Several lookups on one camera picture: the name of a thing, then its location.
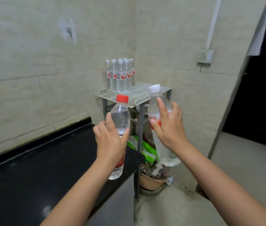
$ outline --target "hand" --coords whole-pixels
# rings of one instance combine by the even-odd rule
[[[122,159],[130,129],[126,129],[120,138],[118,131],[111,118],[111,113],[106,116],[106,121],[101,121],[97,126],[93,127],[95,140],[97,142],[97,160],[108,163],[111,169]]]
[[[157,97],[157,102],[159,104],[161,126],[153,119],[150,119],[150,123],[163,145],[176,154],[180,147],[188,144],[183,127],[182,111],[177,103],[171,102],[173,109],[169,115],[163,100]]]

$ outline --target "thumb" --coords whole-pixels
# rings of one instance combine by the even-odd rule
[[[161,126],[154,119],[150,119],[149,121],[152,128],[155,130],[158,138],[160,139],[163,136],[163,131],[161,129]]]
[[[122,143],[123,146],[126,147],[127,145],[127,141],[128,141],[128,138],[129,138],[129,132],[130,132],[130,129],[127,128],[123,134],[123,136],[120,138],[120,142]]]

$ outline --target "forearm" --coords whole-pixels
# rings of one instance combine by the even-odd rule
[[[199,150],[187,144],[177,155],[228,225],[266,225],[266,208]]]
[[[82,226],[111,174],[112,168],[95,161],[56,205],[41,226]]]

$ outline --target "white pipe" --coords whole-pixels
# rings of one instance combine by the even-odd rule
[[[205,46],[206,49],[210,49],[214,27],[215,27],[215,24],[217,22],[219,11],[220,11],[220,8],[221,8],[221,2],[222,2],[222,0],[217,0],[217,2],[215,3],[213,16],[211,18],[209,33],[208,33],[206,46]]]

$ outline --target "white bottle cap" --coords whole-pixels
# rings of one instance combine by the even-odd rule
[[[156,93],[156,92],[160,92],[160,85],[153,85],[153,86],[149,86],[149,91],[150,93]]]

